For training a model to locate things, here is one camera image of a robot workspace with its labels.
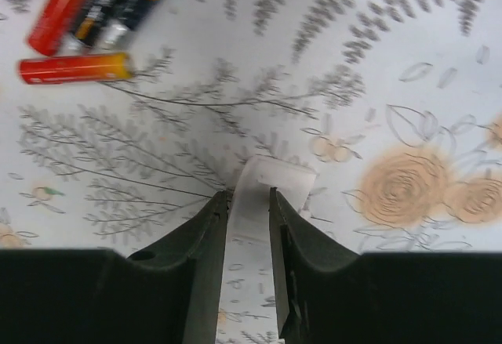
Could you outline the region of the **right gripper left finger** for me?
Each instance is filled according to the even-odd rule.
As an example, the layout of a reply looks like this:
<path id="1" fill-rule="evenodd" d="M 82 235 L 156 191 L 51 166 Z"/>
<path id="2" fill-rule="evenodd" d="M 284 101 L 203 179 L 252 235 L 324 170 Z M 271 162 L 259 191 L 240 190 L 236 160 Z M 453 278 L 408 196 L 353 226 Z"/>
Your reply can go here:
<path id="1" fill-rule="evenodd" d="M 220 191 L 187 222 L 129 255 L 140 286 L 136 343 L 215 341 L 227 220 Z"/>

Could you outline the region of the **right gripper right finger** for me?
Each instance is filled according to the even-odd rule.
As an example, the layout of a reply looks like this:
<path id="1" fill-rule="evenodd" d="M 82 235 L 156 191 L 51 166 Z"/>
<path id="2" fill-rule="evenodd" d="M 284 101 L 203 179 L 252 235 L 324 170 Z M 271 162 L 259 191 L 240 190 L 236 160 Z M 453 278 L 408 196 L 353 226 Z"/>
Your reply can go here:
<path id="1" fill-rule="evenodd" d="M 278 333 L 287 343 L 341 342 L 357 319 L 357 254 L 302 218 L 276 188 L 269 233 Z"/>

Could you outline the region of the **red AAA battery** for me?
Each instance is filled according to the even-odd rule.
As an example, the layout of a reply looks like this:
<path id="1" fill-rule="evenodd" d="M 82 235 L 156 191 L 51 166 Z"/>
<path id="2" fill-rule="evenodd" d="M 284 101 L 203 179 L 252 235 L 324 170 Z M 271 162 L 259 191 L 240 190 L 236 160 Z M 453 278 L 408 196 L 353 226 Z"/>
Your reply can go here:
<path id="1" fill-rule="evenodd" d="M 18 73 L 29 85 L 127 80 L 134 76 L 128 53 L 89 54 L 25 59 Z"/>
<path id="2" fill-rule="evenodd" d="M 84 2 L 48 0 L 27 36 L 28 45 L 43 56 L 55 55 Z"/>

